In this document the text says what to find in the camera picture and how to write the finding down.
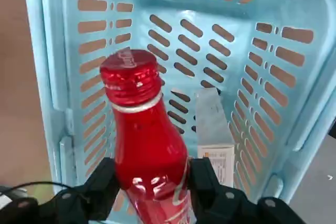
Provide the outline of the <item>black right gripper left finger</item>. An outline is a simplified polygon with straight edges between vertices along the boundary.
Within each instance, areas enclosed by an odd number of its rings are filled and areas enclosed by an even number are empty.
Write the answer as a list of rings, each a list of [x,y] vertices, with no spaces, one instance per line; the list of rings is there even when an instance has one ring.
[[[1,196],[32,185],[53,185],[62,189],[43,204],[34,197],[15,198],[1,209],[1,223],[102,223],[108,218],[120,190],[115,171],[114,159],[104,157],[79,186],[37,181],[3,190]]]

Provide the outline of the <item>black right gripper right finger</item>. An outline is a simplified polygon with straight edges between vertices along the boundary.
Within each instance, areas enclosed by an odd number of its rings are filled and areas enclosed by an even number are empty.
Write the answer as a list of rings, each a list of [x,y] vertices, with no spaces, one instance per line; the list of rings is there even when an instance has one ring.
[[[196,223],[305,224],[284,201],[275,197],[248,200],[239,189],[221,185],[209,158],[191,158],[187,188]]]

